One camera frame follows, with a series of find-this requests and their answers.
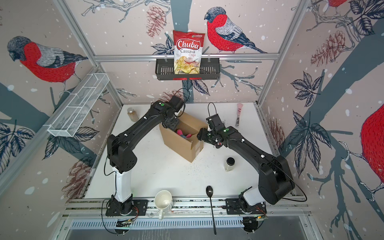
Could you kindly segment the brown cardboard express box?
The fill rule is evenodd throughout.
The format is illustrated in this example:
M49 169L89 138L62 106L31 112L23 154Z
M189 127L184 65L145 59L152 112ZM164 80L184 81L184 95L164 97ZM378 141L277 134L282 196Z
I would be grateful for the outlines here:
M160 124L161 135L167 147L192 163L204 148L204 142L197 139L197 134L201 128L206 128L208 125L189 114L183 114L179 120L180 123L174 131L165 129ZM185 135L192 134L192 137L189 139L180 137L176 133L178 129L181 129Z

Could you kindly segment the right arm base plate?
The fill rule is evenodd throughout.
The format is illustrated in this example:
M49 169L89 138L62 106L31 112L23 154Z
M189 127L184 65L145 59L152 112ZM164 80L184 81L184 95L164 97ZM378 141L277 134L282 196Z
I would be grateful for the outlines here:
M228 215L263 215L267 214L266 205L258 203L249 205L244 199L232 198L225 199L222 209L227 211Z

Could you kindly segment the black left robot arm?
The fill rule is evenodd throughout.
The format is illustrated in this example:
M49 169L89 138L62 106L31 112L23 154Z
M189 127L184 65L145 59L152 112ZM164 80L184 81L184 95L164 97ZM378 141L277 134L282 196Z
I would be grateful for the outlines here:
M124 132L110 135L107 139L107 157L116 174L116 193L114 199L125 203L132 196L131 170L136 165L138 158L133 150L136 145L154 127L159 124L166 129L174 130L180 120L176 116L185 108L185 102L177 96L164 102L161 100L151 104L149 110Z

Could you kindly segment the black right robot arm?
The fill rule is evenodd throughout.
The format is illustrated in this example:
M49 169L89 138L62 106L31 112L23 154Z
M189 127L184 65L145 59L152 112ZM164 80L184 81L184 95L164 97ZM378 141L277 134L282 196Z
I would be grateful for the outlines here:
M229 148L251 164L259 174L258 189L266 202L274 205L294 190L292 172L284 157L275 157L256 147L234 127L226 127L217 114L206 120L208 127L200 129L198 140L217 149L222 146Z

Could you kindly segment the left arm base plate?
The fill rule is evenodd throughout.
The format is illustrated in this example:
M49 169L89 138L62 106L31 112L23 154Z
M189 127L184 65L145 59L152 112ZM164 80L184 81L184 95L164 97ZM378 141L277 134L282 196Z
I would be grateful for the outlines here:
M107 217L122 217L122 216L145 216L148 208L148 200L133 198L127 199L121 203L115 198L111 198L107 203Z

